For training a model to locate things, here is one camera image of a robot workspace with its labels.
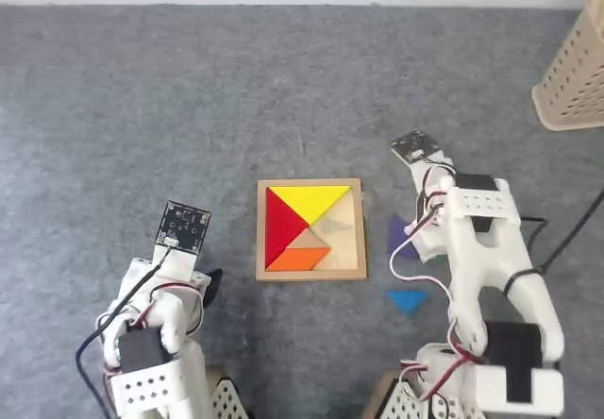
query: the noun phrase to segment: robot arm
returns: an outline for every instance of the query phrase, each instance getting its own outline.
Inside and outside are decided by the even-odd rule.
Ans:
[[[117,299],[97,319],[104,381],[119,417],[210,419],[219,411],[247,418],[232,381],[216,370],[208,377],[201,346],[189,337],[220,281],[220,273],[193,270],[209,218],[168,202],[153,260],[132,260]]]
[[[422,261],[448,256],[449,320],[461,346],[487,361],[460,369],[457,388],[450,394],[484,411],[560,414],[562,376],[544,364],[562,356],[562,327],[544,280],[530,261],[508,182],[458,173],[438,144],[421,131],[394,141],[393,150],[411,168],[418,191],[417,216],[406,231],[411,234],[423,226],[412,240]],[[435,210],[434,218],[425,223],[422,219],[430,210]],[[483,287],[503,292],[526,325],[485,322],[478,302]],[[516,353],[514,345],[505,345],[519,340],[526,340],[526,347]],[[430,377],[436,381],[435,374],[448,366],[443,360],[451,362],[454,357],[425,347],[418,360],[428,367],[427,381]],[[520,377],[524,381],[511,386]],[[519,388],[523,382],[528,387]],[[446,384],[452,389],[456,381]]]

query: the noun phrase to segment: perforated plastic part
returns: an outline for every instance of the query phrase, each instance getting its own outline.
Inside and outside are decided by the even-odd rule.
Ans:
[[[434,395],[427,402],[419,402],[407,381],[394,387],[380,419],[485,419],[475,405],[462,404],[456,397]]]
[[[229,379],[221,380],[211,396],[215,419],[247,419],[247,413],[235,385]]]
[[[380,419],[428,419],[428,402],[420,403],[407,381],[397,382]]]
[[[486,419],[486,416],[480,411],[476,405],[468,403],[461,404],[462,419]]]
[[[118,375],[111,379],[111,386],[120,416],[163,407],[186,397],[180,360]]]
[[[604,41],[587,9],[533,88],[532,99],[549,129],[604,126]]]
[[[446,210],[454,219],[485,216],[520,221],[513,197],[507,189],[484,191],[453,188],[447,195]]]

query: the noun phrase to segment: wooden puzzle board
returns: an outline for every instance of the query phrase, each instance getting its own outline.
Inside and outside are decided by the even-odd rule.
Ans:
[[[359,179],[259,180],[257,280],[363,278]]]

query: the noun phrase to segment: blue triangle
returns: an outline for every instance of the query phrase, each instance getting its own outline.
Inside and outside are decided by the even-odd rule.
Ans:
[[[428,294],[426,292],[416,290],[406,290],[404,292],[387,292],[390,299],[396,304],[401,312],[413,315],[417,312],[417,308],[424,301]]]

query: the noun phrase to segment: carpet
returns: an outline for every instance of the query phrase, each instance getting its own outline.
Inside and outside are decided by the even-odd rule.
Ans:
[[[551,221],[542,261],[602,188],[601,129],[554,133],[530,88],[576,12],[340,7],[0,8],[3,417],[93,418],[74,352],[165,201],[212,211],[201,269],[225,270],[196,336],[258,418],[351,418],[381,374],[445,338],[445,298],[386,292],[393,212],[414,189],[389,142],[417,127],[463,171],[507,178]],[[258,283],[256,181],[359,177],[366,281]],[[546,282],[566,336],[566,413],[600,416],[604,210]],[[532,227],[526,225],[525,231]],[[444,260],[399,270],[448,279]],[[511,316],[500,294],[488,317]],[[85,359],[94,379],[100,353]]]

